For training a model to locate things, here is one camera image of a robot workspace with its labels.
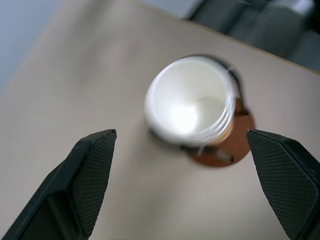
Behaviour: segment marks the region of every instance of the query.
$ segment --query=beige table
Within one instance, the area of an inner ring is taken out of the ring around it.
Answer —
[[[320,159],[320,76],[138,3],[66,1],[0,96],[0,236],[78,139],[116,128],[91,240],[287,240],[252,156],[211,169],[150,140],[156,74],[208,53],[242,74],[257,128]]]

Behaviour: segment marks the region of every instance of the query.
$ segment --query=brown coaster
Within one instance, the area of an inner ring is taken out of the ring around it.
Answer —
[[[184,148],[194,161],[209,167],[227,167],[242,160],[250,147],[246,138],[248,129],[255,129],[251,113],[243,114],[240,98],[236,99],[234,125],[231,134],[218,145],[203,148]]]

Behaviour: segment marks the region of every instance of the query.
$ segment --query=paper cup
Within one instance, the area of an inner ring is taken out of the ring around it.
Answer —
[[[150,128],[179,145],[218,144],[233,128],[235,95],[228,71],[204,56],[181,58],[153,80],[145,98]]]

